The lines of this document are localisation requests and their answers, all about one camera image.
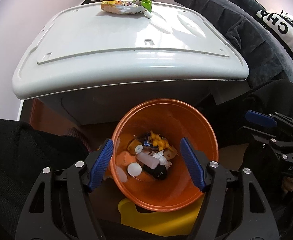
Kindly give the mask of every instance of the small white bottle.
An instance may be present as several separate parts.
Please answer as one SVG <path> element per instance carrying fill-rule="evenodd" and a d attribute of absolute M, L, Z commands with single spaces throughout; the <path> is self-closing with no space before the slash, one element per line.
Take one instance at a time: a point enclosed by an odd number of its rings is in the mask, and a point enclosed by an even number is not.
<path fill-rule="evenodd" d="M 150 167 L 151 169 L 155 169 L 159 163 L 160 163 L 160 160 L 157 159 L 157 158 L 154 158 L 153 156 L 150 156 L 146 153 L 138 153 L 136 155 L 136 158 L 137 160 L 139 160 L 140 162 L 144 163 L 146 166 Z"/>

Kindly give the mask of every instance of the metal screw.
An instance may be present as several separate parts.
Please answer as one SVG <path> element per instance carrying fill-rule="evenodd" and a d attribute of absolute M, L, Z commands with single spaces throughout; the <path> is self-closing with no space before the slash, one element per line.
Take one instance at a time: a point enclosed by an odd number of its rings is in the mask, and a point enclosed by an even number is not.
<path fill-rule="evenodd" d="M 210 166 L 213 168 L 217 168 L 219 166 L 219 163 L 217 162 L 210 162 Z"/>
<path fill-rule="evenodd" d="M 85 163 L 83 161 L 76 162 L 76 167 L 81 168 Z"/>
<path fill-rule="evenodd" d="M 51 169 L 50 169 L 49 167 L 46 167 L 46 168 L 43 169 L 42 172 L 43 172 L 44 174 L 47 174 L 47 173 L 50 172 L 50 170 L 51 170 Z"/>
<path fill-rule="evenodd" d="M 249 168 L 243 168 L 243 172 L 246 174 L 250 174 L 251 170 Z"/>

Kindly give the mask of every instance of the snack bag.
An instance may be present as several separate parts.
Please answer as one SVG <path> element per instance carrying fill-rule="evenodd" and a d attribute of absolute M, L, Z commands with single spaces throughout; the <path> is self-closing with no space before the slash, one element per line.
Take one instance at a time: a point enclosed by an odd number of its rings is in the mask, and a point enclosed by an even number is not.
<path fill-rule="evenodd" d="M 135 14 L 145 12 L 143 6 L 125 0 L 104 1 L 101 3 L 101 9 L 116 14 Z"/>

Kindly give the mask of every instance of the blue gripper pad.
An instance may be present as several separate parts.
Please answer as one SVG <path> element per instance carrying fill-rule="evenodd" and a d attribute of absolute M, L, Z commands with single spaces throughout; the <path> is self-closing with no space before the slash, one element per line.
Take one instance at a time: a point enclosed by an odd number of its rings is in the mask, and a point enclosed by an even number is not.
<path fill-rule="evenodd" d="M 277 125 L 277 122 L 273 119 L 273 117 L 252 110 L 245 113 L 245 119 L 249 122 L 268 128 L 276 127 Z"/>
<path fill-rule="evenodd" d="M 107 170 L 108 164 L 113 154 L 113 141 L 109 139 L 105 147 L 101 150 L 101 153 L 96 160 L 90 171 L 90 182 L 88 187 L 91 190 L 99 187 L 101 185 L 103 175 Z"/>
<path fill-rule="evenodd" d="M 186 164 L 186 167 L 190 173 L 194 186 L 199 188 L 201 191 L 205 188 L 205 175 L 204 169 L 200 165 L 196 156 L 194 155 L 190 145 L 185 138 L 180 141 L 180 152 Z"/>

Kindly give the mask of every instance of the white bottle cap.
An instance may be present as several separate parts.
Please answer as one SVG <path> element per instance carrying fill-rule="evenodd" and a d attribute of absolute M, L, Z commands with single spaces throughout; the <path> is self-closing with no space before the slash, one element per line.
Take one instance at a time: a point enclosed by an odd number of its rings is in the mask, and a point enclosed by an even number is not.
<path fill-rule="evenodd" d="M 142 152 L 143 146 L 141 144 L 139 144 L 134 150 L 138 154 L 138 153 Z"/>
<path fill-rule="evenodd" d="M 135 177 L 135 176 L 139 176 L 142 172 L 142 167 L 139 163 L 130 163 L 128 165 L 128 173 Z"/>

